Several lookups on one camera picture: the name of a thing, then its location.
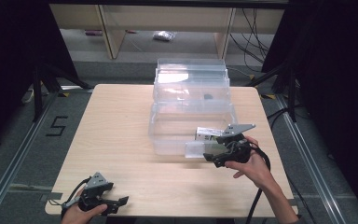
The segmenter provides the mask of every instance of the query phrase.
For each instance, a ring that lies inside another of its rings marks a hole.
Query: human hand
[[[257,140],[252,137],[245,136],[246,140],[253,144],[253,147],[258,146]],[[240,163],[236,161],[226,161],[225,166],[227,168],[237,170],[234,178],[239,178],[242,175],[246,175],[251,179],[258,188],[263,189],[272,182],[275,182],[269,168],[267,167],[263,158],[254,150],[251,151],[250,159],[246,163]]]
[[[80,196],[82,192],[83,192],[83,189],[78,191],[76,194],[76,197]],[[62,218],[61,224],[86,224],[86,223],[89,223],[93,217],[100,215],[104,210],[106,210],[106,208],[107,208],[106,204],[101,204],[87,212],[84,212],[83,210],[81,210],[79,208],[77,203],[74,203],[66,211],[65,215]]]

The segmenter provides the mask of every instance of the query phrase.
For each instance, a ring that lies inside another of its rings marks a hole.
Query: light wood tabletop
[[[271,172],[288,199],[293,199],[258,92],[231,87],[231,102],[239,123],[267,153]],[[52,192],[65,202],[80,181],[100,172],[114,186],[103,198],[128,203],[113,216],[129,217],[246,217],[257,187],[246,177],[234,179],[228,168],[205,159],[157,155],[148,137],[152,85],[97,85],[77,128]],[[47,203],[46,212],[61,213]],[[273,217],[264,194],[254,217]]]

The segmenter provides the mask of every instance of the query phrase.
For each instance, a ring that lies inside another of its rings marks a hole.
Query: forearm
[[[274,181],[263,189],[275,217],[280,223],[296,223],[298,217],[284,196],[281,187]]]

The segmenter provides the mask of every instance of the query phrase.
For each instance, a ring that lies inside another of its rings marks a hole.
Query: stacked plastic container
[[[159,59],[149,137],[159,155],[202,157],[215,141],[196,141],[197,128],[237,123],[223,60]]]

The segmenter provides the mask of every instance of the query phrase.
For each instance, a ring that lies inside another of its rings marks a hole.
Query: table
[[[257,192],[252,181],[234,179],[233,170],[215,168],[205,159],[154,153],[147,135],[152,92],[152,85],[95,87],[52,190],[62,193],[57,202],[98,171],[115,184],[105,199],[130,196],[116,216],[246,217]],[[231,95],[239,122],[256,124],[246,134],[259,140],[283,193],[293,199],[257,90],[232,87]],[[58,215],[61,208],[47,203],[46,211]],[[264,195],[254,217],[273,217]]]

